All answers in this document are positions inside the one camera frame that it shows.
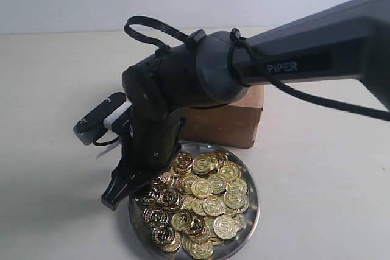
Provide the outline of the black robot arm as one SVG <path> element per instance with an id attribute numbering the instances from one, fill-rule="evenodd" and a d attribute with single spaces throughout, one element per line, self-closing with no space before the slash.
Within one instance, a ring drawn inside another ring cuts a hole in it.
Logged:
<path id="1" fill-rule="evenodd" d="M 389 120 L 389 0 L 351 0 L 245 38 L 238 29 L 189 35 L 146 16 L 124 25 L 133 39 L 157 50 L 122 74 L 130 101 L 118 130 L 122 157 L 102 203 L 121 200 L 169 169 L 180 149 L 183 108 L 217 108 L 270 83 L 323 107 Z M 314 96 L 293 82 L 359 80 L 385 107 L 376 110 Z"/>

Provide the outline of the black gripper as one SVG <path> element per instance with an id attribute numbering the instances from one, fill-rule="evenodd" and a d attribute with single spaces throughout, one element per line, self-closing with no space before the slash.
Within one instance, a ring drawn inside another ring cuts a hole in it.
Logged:
<path id="1" fill-rule="evenodd" d="M 129 125 L 121 136 L 121 159 L 101 195 L 104 206 L 116 211 L 126 197 L 139 199 L 148 194 L 152 177 L 171 165 L 182 124 L 181 109 L 168 113 L 160 121 L 153 121 L 135 106 L 130 107 Z"/>

